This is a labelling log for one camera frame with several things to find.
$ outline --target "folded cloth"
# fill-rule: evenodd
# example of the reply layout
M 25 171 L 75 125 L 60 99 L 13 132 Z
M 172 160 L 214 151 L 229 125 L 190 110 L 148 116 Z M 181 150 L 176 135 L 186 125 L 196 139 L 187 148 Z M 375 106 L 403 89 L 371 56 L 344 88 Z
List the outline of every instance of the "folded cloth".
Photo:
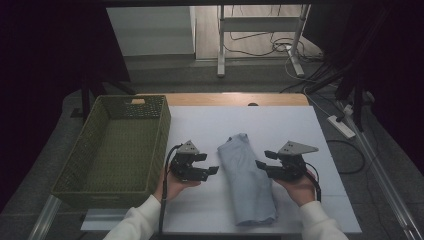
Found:
M 236 225 L 273 223 L 277 211 L 272 198 L 272 182 L 265 171 L 256 167 L 257 158 L 247 134 L 230 137 L 218 147 L 218 155 L 230 184 Z

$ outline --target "table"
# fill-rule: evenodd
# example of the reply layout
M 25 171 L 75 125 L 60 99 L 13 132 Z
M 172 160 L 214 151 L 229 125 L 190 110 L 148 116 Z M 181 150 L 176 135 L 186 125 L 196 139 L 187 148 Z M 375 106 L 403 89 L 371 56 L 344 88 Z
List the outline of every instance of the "table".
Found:
M 169 95 L 172 121 L 167 152 L 181 141 L 192 140 L 201 152 L 208 154 L 206 161 L 195 163 L 195 166 L 207 168 L 221 165 L 217 156 L 217 147 L 224 144 L 228 137 L 240 132 L 248 134 L 251 147 L 258 159 L 265 160 L 271 165 L 279 165 L 279 162 L 264 159 L 263 151 L 278 150 L 287 140 L 316 146 L 320 150 L 315 154 L 305 155 L 304 158 L 320 173 L 324 209 L 330 217 L 337 220 L 343 231 L 360 233 L 361 229 L 337 173 L 314 109 L 311 106 L 298 104 L 300 99 L 296 99 L 297 97 L 305 100 L 302 95 L 266 94 L 264 96 L 275 98 L 269 105 L 265 104 L 264 100 L 258 99 L 262 95 L 191 94 L 193 99 L 205 99 L 205 104 L 201 101 L 190 104 L 188 95 Z M 218 99 L 224 98 L 225 102 L 212 102 L 211 100 L 215 99 L 213 96 L 217 96 Z M 276 106 L 278 105 L 276 100 L 283 96 L 287 97 L 290 103 L 298 105 Z M 248 107 L 252 100 L 259 106 Z M 199 187 L 186 189 L 177 199 L 170 202 L 165 215 L 164 233 L 279 236 L 301 232 L 302 224 L 297 205 L 291 201 L 287 192 L 275 183 L 272 191 L 276 199 L 279 219 L 267 226 L 235 226 L 230 198 L 231 189 L 228 186 L 226 174 L 221 166 L 217 175 L 210 176 L 208 181 Z M 81 230 L 109 231 L 119 223 L 125 212 L 126 209 L 90 209 Z
M 170 106 L 307 106 L 302 94 L 255 93 L 175 93 L 165 94 Z M 61 201 L 50 195 L 28 239 L 44 239 L 60 207 Z

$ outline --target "cable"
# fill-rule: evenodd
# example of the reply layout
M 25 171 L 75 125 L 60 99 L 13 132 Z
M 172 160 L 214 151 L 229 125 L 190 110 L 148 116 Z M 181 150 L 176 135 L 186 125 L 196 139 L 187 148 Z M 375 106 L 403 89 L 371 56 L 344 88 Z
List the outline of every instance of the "cable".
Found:
M 388 233 L 388 231 L 387 231 L 386 227 L 385 227 L 385 226 L 384 226 L 384 224 L 383 224 L 383 221 L 381 220 L 380 210 L 379 210 L 379 209 L 378 209 L 378 207 L 377 207 L 377 203 L 375 202 L 374 196 L 373 196 L 372 191 L 371 191 L 371 189 L 370 189 L 370 187 L 369 187 L 369 177 L 368 177 L 369 170 L 371 169 L 371 166 L 374 164 L 375 159 L 377 159 L 377 157 L 378 157 L 378 156 L 380 155 L 380 153 L 381 153 L 381 151 L 380 151 L 380 149 L 379 149 L 379 142 L 378 142 L 378 140 L 377 140 L 377 137 L 376 137 L 376 135 L 375 135 L 375 132 L 374 132 L 374 130 L 373 130 L 372 128 L 370 128 L 370 130 L 371 130 L 372 135 L 373 135 L 373 137 L 374 137 L 374 140 L 375 140 L 375 142 L 376 142 L 376 146 L 374 147 L 374 148 L 376 149 L 376 154 L 373 156 L 373 158 L 371 159 L 370 163 L 368 164 L 368 166 L 367 166 L 367 168 L 366 168 L 366 170 L 365 170 L 365 181 L 366 181 L 366 187 L 367 187 L 368 194 L 369 194 L 369 195 L 370 195 L 370 197 L 371 197 L 371 203 L 374 205 L 374 207 L 375 207 L 375 209 L 376 209 L 376 211 L 377 211 L 377 218 L 378 218 L 378 221 L 379 221 L 379 223 L 380 223 L 381 227 L 383 228 L 383 231 L 384 231 L 384 233 L 386 234 L 387 238 L 388 238 L 388 239 L 391 239 L 390 234 Z
M 277 43 L 277 41 L 280 41 L 280 40 L 283 40 L 283 39 L 284 40 L 292 40 L 292 41 L 294 40 L 293 38 L 282 37 L 282 38 L 278 38 L 278 39 L 272 41 L 272 36 L 271 36 L 271 38 L 269 39 L 269 42 L 272 43 L 272 44 L 281 44 L 281 43 Z M 298 43 L 300 43 L 300 45 L 302 45 L 303 52 L 305 52 L 305 44 L 300 40 L 298 41 Z
M 324 96 L 322 96 L 321 94 L 319 94 L 318 92 L 315 92 L 315 94 L 316 95 L 318 95 L 319 97 L 321 97 L 322 99 L 324 99 L 324 100 L 327 100 L 329 103 L 331 103 L 332 105 L 333 105 L 333 107 L 334 108 L 336 108 L 337 109 L 337 111 L 339 111 L 341 114 L 342 114 L 342 116 L 340 116 L 340 117 L 337 117 L 337 121 L 339 122 L 339 121 L 341 121 L 343 118 L 345 118 L 345 116 L 346 116 L 346 114 L 341 110 L 341 109 L 339 109 L 338 107 L 337 107 L 337 105 L 333 102 L 333 101 L 331 101 L 330 99 L 328 99 L 328 98 L 326 98 L 326 97 L 324 97 Z
M 163 190 L 162 190 L 162 199 L 161 199 L 160 215 L 159 215 L 159 234 L 162 234 L 162 230 L 163 230 L 163 219 L 165 217 L 166 198 L 168 196 L 169 159 L 171 158 L 171 154 L 174 152 L 174 150 L 180 148 L 181 146 L 182 144 L 173 146 L 171 150 L 169 151 L 168 156 L 166 157 L 165 168 L 163 170 L 164 176 L 163 176 Z
M 361 165 L 359 166 L 359 168 L 352 170 L 352 171 L 339 171 L 339 174 L 355 174 L 355 173 L 359 173 L 361 172 L 364 167 L 365 167 L 365 155 L 362 153 L 361 150 L 359 150 L 359 148 L 357 148 L 355 145 L 353 145 L 350 142 L 346 142 L 346 141 L 342 141 L 342 140 L 327 140 L 327 143 L 343 143 L 346 144 L 348 146 L 351 146 L 352 148 L 354 148 L 360 155 L 361 155 Z
M 305 177 L 307 177 L 309 179 L 309 181 L 311 181 L 311 183 L 314 185 L 315 187 L 315 192 L 317 194 L 317 201 L 321 202 L 321 187 L 319 186 L 319 182 L 314 178 L 314 176 L 312 176 L 307 170 L 303 170 L 302 168 L 300 168 L 299 166 L 297 166 L 296 164 L 290 162 L 290 161 L 284 161 L 285 164 L 288 164 L 294 168 L 296 168 L 296 170 L 300 171 L 301 173 L 303 173 L 303 175 L 305 175 Z M 316 168 L 314 166 L 312 166 L 312 168 L 315 170 L 316 174 L 317 174 L 317 179 L 319 179 L 318 176 L 318 171 L 316 170 Z
M 274 5 L 271 5 L 271 11 L 269 12 L 268 16 L 272 16 L 272 8 L 274 8 Z
M 323 68 L 324 65 L 326 65 L 326 63 L 321 64 L 321 66 L 319 66 L 319 68 L 317 70 L 315 70 L 315 72 L 311 76 L 309 76 L 308 78 L 306 78 L 306 79 L 311 79 L 311 80 L 314 79 L 315 75 L 318 72 L 322 71 L 322 68 Z M 293 87 L 297 87 L 297 86 L 302 85 L 302 84 L 304 84 L 304 82 L 300 82 L 300 83 L 296 83 L 294 85 L 288 86 L 288 87 L 284 88 L 283 90 L 281 90 L 280 93 L 283 93 L 287 89 L 290 89 L 290 88 L 293 88 Z
M 317 176 L 317 182 L 319 183 L 319 174 L 318 174 L 317 169 L 312 164 L 310 164 L 310 163 L 306 163 L 306 165 L 308 165 L 308 166 L 310 166 L 311 168 L 314 169 L 315 175 Z
M 245 39 L 245 38 L 250 38 L 250 37 L 256 37 L 256 36 L 260 36 L 260 35 L 264 35 L 264 34 L 269 34 L 269 32 L 263 32 L 263 33 L 256 33 L 256 34 L 252 34 L 252 35 L 248 35 L 248 36 L 244 36 L 244 37 L 234 38 L 232 33 L 233 32 L 230 32 L 230 37 L 234 41 Z
M 281 10 L 281 4 L 280 7 L 278 8 L 278 13 L 277 13 L 277 17 L 280 16 L 280 10 Z M 271 34 L 271 38 L 269 39 L 269 41 L 272 43 L 272 37 L 274 36 L 274 33 Z
M 286 73 L 287 73 L 287 75 L 289 75 L 289 77 L 291 77 L 293 79 L 297 79 L 297 80 L 306 81 L 306 82 L 309 82 L 309 81 L 314 82 L 312 80 L 308 80 L 308 79 L 305 79 L 305 78 L 298 78 L 298 77 L 295 77 L 295 76 L 291 75 L 289 73 L 289 70 L 287 70 L 287 63 L 289 62 L 289 60 L 290 60 L 290 57 L 288 57 L 287 60 L 286 60 L 286 62 L 284 63 L 284 68 L 286 69 Z
M 329 116 L 329 117 L 331 117 L 331 115 L 328 113 L 328 112 L 326 112 L 324 109 L 322 109 L 314 100 L 312 100 L 312 98 L 311 97 L 309 97 L 308 96 L 308 94 L 306 94 L 306 88 L 304 89 L 304 91 L 303 91 L 303 93 L 305 94 L 305 96 L 312 102 L 312 103 L 314 103 L 315 104 L 315 106 L 317 106 L 317 108 L 319 109 L 319 110 L 321 110 L 323 113 L 325 113 L 327 116 Z
M 321 79 L 321 78 L 323 78 L 323 77 L 325 77 L 325 76 L 327 76 L 327 74 L 329 73 L 329 72 L 331 72 L 331 70 L 333 69 L 333 67 L 330 65 L 330 64 L 325 64 L 325 67 L 322 67 L 321 69 L 320 69 L 320 71 L 317 71 L 316 72 L 316 75 L 313 77 L 313 78 L 311 78 L 312 80 L 313 80 L 313 82 L 314 83 L 318 83 L 318 80 L 319 79 Z M 337 86 L 335 86 L 335 85 L 333 85 L 333 84 L 327 84 L 328 86 L 331 86 L 331 87 L 333 87 L 333 88 L 337 88 Z M 304 91 L 305 91 L 305 88 L 308 86 L 308 84 L 305 84 L 303 87 L 302 87 L 302 90 L 300 91 L 300 93 L 303 93 Z
M 319 68 L 309 77 L 312 80 L 318 80 L 322 76 L 325 76 L 329 71 L 331 71 L 332 65 L 328 62 L 324 62 L 319 66 Z
M 253 53 L 248 53 L 248 52 L 244 52 L 244 51 L 238 51 L 238 50 L 231 50 L 231 49 L 228 49 L 228 48 L 227 48 L 227 46 L 225 46 L 225 44 L 224 44 L 224 48 L 225 48 L 227 51 L 229 51 L 229 52 L 243 53 L 243 54 L 247 54 L 247 55 L 255 56 L 255 57 L 263 57 L 263 56 L 266 56 L 266 55 L 269 55 L 269 54 L 271 54 L 271 53 L 275 52 L 275 50 L 272 50 L 271 52 L 264 53 L 264 54 L 253 54 Z

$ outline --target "black cable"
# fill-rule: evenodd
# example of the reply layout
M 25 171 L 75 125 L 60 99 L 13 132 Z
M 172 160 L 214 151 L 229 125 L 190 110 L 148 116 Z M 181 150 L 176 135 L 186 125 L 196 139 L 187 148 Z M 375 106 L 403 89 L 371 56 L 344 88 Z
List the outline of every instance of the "black cable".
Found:
M 320 71 L 319 71 L 319 73 L 317 73 L 313 78 L 311 78 L 310 80 L 311 81 L 314 81 L 314 82 L 318 82 L 319 81 L 319 79 L 321 79 L 321 78 L 323 78 L 323 77 L 325 77 L 331 70 L 332 70 L 332 65 L 331 64 L 328 64 L 328 63 L 326 63 L 325 64 L 325 68 L 323 67 Z M 311 85 L 312 84 L 312 82 L 311 81 L 308 81 L 308 82 L 306 82 L 305 83 L 305 85 L 302 87 L 302 89 L 299 91 L 299 93 L 305 93 L 305 88 L 306 87 L 308 87 L 308 85 Z
M 284 38 L 278 38 L 278 39 L 275 39 L 274 41 L 272 41 L 272 36 L 271 36 L 271 38 L 269 39 L 269 42 L 270 42 L 270 43 L 272 43 L 272 44 L 278 44 L 278 43 L 277 43 L 277 41 L 279 41 L 279 40 L 283 40 L 283 39 L 284 39 L 284 40 L 293 40 L 293 38 L 285 38 L 285 37 L 284 37 Z
M 277 13 L 277 17 L 280 16 L 280 10 L 281 10 L 281 4 L 280 7 L 278 8 L 278 13 Z M 271 34 L 271 38 L 269 39 L 269 41 L 272 43 L 272 38 L 274 37 L 274 33 Z
M 166 157 L 166 162 L 165 162 L 165 168 L 164 168 L 164 176 L 163 176 L 163 190 L 162 190 L 162 199 L 161 199 L 161 206 L 160 206 L 160 215 L 159 215 L 159 234 L 162 234 L 162 230 L 163 230 L 163 219 L 165 216 L 165 208 L 166 208 L 166 198 L 168 196 L 168 164 L 169 164 L 169 159 L 171 158 L 171 154 L 172 152 L 174 152 L 175 149 L 178 149 L 182 146 L 182 144 L 180 145 L 175 145 L 174 147 L 171 148 L 171 150 L 168 153 L 168 156 Z
M 319 182 L 319 174 L 318 174 L 317 169 L 312 164 L 310 164 L 310 163 L 306 163 L 306 165 L 308 165 L 308 166 L 310 166 L 311 168 L 314 169 L 315 175 L 317 176 L 317 182 Z
M 245 38 L 250 38 L 250 37 L 256 37 L 256 36 L 264 35 L 264 34 L 270 34 L 270 32 L 256 33 L 256 34 L 247 35 L 247 36 L 239 37 L 239 38 L 234 38 L 233 35 L 232 35 L 232 32 L 230 32 L 230 37 L 231 37 L 232 40 L 237 41 L 237 40 L 241 40 L 241 39 L 245 39 Z
M 369 124 L 368 115 L 367 115 L 367 114 L 365 114 L 365 116 L 366 116 L 366 118 L 367 118 L 367 123 Z M 365 170 L 365 173 L 367 173 L 367 172 L 371 169 L 371 166 L 374 164 L 375 159 L 377 159 L 378 155 L 380 155 L 380 153 L 381 153 L 381 151 L 380 151 L 380 149 L 379 149 L 379 148 L 380 148 L 380 145 L 379 145 L 379 142 L 378 142 L 378 140 L 377 140 L 377 136 L 375 135 L 375 132 L 374 132 L 374 130 L 373 130 L 372 128 L 370 128 L 370 130 L 371 130 L 371 133 L 372 133 L 372 135 L 373 135 L 374 141 L 375 141 L 375 143 L 376 143 L 375 147 L 373 147 L 373 148 L 375 149 L 375 151 L 376 151 L 376 154 L 375 154 L 375 155 L 374 155 L 374 157 L 370 160 L 370 163 L 368 164 L 368 166 L 367 166 L 367 168 L 366 168 L 366 170 Z
M 301 55 L 299 54 L 299 59 L 302 62 L 305 63 L 312 63 L 312 62 L 323 62 L 323 57 L 317 57 L 317 56 L 306 56 L 306 55 Z
M 253 53 L 248 53 L 248 52 L 244 52 L 244 51 L 238 51 L 238 50 L 231 50 L 231 49 L 228 49 L 228 48 L 227 48 L 227 46 L 225 46 L 225 44 L 224 44 L 224 48 L 225 48 L 227 51 L 229 51 L 229 52 L 243 53 L 243 54 L 247 54 L 247 55 L 255 56 L 255 57 L 263 57 L 263 56 L 269 55 L 269 54 L 271 54 L 271 53 L 273 53 L 273 52 L 275 52 L 275 51 L 276 51 L 276 50 L 272 50 L 271 52 L 264 53 L 264 54 L 253 54 Z
M 311 183 L 314 185 L 315 187 L 315 192 L 317 194 L 317 201 L 321 202 L 321 187 L 319 186 L 319 182 L 314 178 L 314 176 L 312 176 L 307 170 L 303 170 L 301 169 L 298 165 L 290 162 L 290 161 L 281 161 L 282 163 L 284 162 L 285 164 L 288 164 L 294 168 L 296 168 L 296 170 L 300 171 L 303 175 L 305 175 L 305 177 L 307 177 L 309 179 L 309 181 L 311 181 Z M 314 166 L 312 166 L 312 168 L 315 170 L 316 174 L 317 174 L 317 178 L 318 177 L 318 171 L 316 170 L 316 168 Z
M 333 102 L 333 101 L 331 101 L 330 99 L 328 99 L 328 98 L 326 98 L 326 97 L 324 97 L 324 96 L 322 96 L 321 94 L 319 94 L 318 92 L 314 92 L 316 95 L 318 95 L 319 97 L 321 97 L 322 99 L 324 99 L 324 100 L 327 100 L 328 102 L 330 102 L 332 105 L 333 105 L 333 107 L 335 107 L 342 115 L 341 116 L 339 116 L 339 117 L 337 117 L 337 119 L 336 119 L 336 121 L 337 122 L 340 122 L 340 121 L 342 121 L 342 119 L 343 118 L 345 118 L 346 117 L 346 114 L 342 111 L 342 110 L 340 110 L 338 107 L 337 107 L 337 105 Z
M 299 86 L 299 85 L 302 85 L 302 84 L 305 84 L 305 86 L 307 85 L 307 82 L 308 81 L 316 81 L 315 79 L 317 79 L 320 75 L 321 75 L 321 73 L 322 73 L 322 71 L 327 71 L 327 69 L 329 68 L 330 66 L 328 66 L 328 64 L 327 63 L 323 63 L 323 64 L 321 64 L 321 66 L 319 66 L 319 68 L 311 75 L 311 76 L 309 76 L 309 77 L 307 77 L 305 80 L 307 80 L 306 81 L 306 83 L 305 83 L 305 81 L 301 81 L 301 82 L 299 82 L 299 83 L 296 83 L 296 84 L 293 84 L 293 85 L 290 85 L 290 86 L 288 86 L 288 87 L 286 87 L 286 88 L 284 88 L 283 90 L 281 90 L 280 91 L 280 93 L 283 93 L 284 91 L 286 91 L 287 89 L 290 89 L 290 88 L 294 88 L 294 87 L 297 87 L 297 86 Z
M 274 8 L 274 5 L 271 5 L 271 11 L 268 13 L 268 16 L 272 16 L 272 9 Z
M 362 153 L 362 151 L 361 150 L 359 150 L 359 148 L 357 148 L 355 145 L 353 145 L 352 143 L 350 143 L 350 142 L 346 142 L 346 141 L 342 141 L 342 140 L 327 140 L 326 141 L 327 143 L 343 143 L 343 144 L 346 144 L 346 145 L 348 145 L 348 146 L 350 146 L 350 147 L 352 147 L 352 148 L 354 148 L 360 155 L 361 155 L 361 159 L 362 159 L 362 161 L 361 161 L 361 165 L 359 166 L 359 168 L 357 168 L 357 169 L 355 169 L 355 170 L 352 170 L 352 171 L 340 171 L 339 172 L 339 174 L 355 174 L 355 173 L 359 173 L 359 172 L 361 172 L 363 169 L 364 169 L 364 167 L 365 167 L 365 162 L 366 162 L 366 160 L 365 160 L 365 155 Z

